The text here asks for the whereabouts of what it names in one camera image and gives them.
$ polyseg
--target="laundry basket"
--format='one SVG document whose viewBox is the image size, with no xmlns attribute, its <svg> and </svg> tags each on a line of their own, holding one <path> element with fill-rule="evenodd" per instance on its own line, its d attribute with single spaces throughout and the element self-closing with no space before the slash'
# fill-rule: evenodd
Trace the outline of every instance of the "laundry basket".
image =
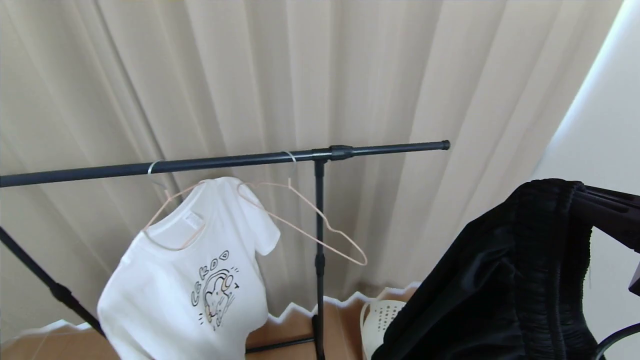
<svg viewBox="0 0 640 360">
<path fill-rule="evenodd" d="M 360 335 L 362 337 L 362 357 L 371 360 L 376 349 L 384 342 L 385 331 L 405 305 L 396 300 L 374 300 L 365 304 L 360 311 Z"/>
</svg>

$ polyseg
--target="floor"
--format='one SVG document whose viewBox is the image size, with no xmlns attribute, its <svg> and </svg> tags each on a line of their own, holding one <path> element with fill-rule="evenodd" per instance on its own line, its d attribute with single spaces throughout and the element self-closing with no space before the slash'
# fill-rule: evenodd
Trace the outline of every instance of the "floor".
<svg viewBox="0 0 640 360">
<path fill-rule="evenodd" d="M 404 292 L 385 293 L 383 299 L 407 301 L 415 288 Z M 329 360 L 360 360 L 360 310 L 364 301 L 354 299 L 336 306 L 324 303 L 324 352 Z M 268 322 L 249 335 L 246 346 L 257 347 L 270 343 L 293 340 L 311 335 L 311 321 L 305 314 L 293 311 L 280 324 Z M 118 359 L 111 345 L 95 331 L 78 332 L 71 327 L 61 327 L 48 334 L 29 335 L 3 346 L 2 360 L 67 360 L 67 359 Z M 313 343 L 248 354 L 247 360 L 315 359 Z"/>
</svg>

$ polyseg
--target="beige curtain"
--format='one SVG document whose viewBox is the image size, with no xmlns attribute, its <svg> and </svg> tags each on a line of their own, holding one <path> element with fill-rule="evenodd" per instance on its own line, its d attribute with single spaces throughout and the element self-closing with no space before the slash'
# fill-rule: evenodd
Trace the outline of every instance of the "beige curtain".
<svg viewBox="0 0 640 360">
<path fill-rule="evenodd" d="M 532 173 L 619 1 L 2 1 L 2 174 L 448 139 L 327 165 L 326 213 L 369 255 L 327 254 L 326 294 L 421 281 Z M 313 198 L 313 166 L 295 185 Z M 290 165 L 160 175 L 284 182 Z M 1 223 L 90 311 L 162 203 L 146 176 L 6 188 Z M 309 231 L 274 189 L 262 202 Z M 271 312 L 315 305 L 315 245 L 281 226 Z M 328 243 L 350 251 L 344 241 Z M 79 321 L 5 248 L 2 335 Z"/>
</svg>

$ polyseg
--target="white t-shirt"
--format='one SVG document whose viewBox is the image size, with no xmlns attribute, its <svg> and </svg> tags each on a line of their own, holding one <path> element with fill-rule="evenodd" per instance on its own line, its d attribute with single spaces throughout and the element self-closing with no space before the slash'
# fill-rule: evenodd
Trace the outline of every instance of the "white t-shirt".
<svg viewBox="0 0 640 360">
<path fill-rule="evenodd" d="M 244 359 L 246 337 L 268 316 L 255 252 L 271 252 L 280 231 L 240 198 L 239 183 L 204 181 L 122 256 L 98 301 L 122 359 Z M 247 186 L 240 191 L 259 204 Z"/>
</svg>

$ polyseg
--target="clothing tag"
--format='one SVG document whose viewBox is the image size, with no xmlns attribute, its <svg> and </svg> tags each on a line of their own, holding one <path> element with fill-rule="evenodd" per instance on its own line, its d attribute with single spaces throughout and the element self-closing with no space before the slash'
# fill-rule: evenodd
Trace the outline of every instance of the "clothing tag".
<svg viewBox="0 0 640 360">
<path fill-rule="evenodd" d="M 204 220 L 202 220 L 201 217 L 199 217 L 198 215 L 194 214 L 193 212 L 189 211 L 187 213 L 187 215 L 184 217 L 184 221 L 187 222 L 187 224 L 191 225 L 191 227 L 193 229 L 199 229 L 202 227 L 202 222 Z"/>
</svg>

